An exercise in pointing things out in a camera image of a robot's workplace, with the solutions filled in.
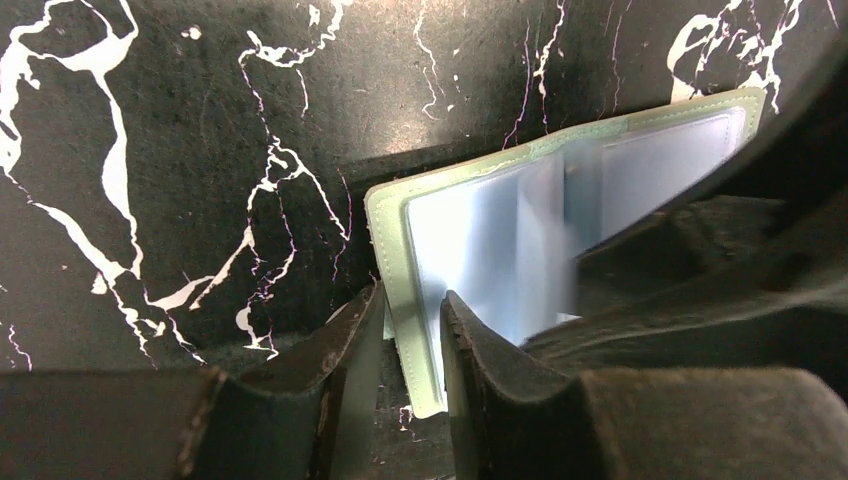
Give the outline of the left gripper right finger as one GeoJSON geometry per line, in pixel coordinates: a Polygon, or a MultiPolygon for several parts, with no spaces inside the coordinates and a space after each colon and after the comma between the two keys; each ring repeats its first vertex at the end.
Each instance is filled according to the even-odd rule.
{"type": "Polygon", "coordinates": [[[792,309],[601,345],[556,367],[449,293],[460,479],[843,479],[847,321],[792,309]]]}

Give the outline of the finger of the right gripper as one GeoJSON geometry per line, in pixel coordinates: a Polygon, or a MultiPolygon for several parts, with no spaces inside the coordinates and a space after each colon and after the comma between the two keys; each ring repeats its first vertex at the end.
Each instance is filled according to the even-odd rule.
{"type": "Polygon", "coordinates": [[[529,339],[602,368],[809,371],[847,392],[847,43],[706,179],[579,262],[582,316],[529,339]]]}

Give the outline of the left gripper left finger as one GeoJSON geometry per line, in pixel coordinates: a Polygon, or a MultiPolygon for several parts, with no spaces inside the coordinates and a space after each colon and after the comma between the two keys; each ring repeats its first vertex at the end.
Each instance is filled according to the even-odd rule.
{"type": "Polygon", "coordinates": [[[170,371],[1,378],[5,479],[350,479],[381,368],[384,286],[240,376],[170,371]]]}

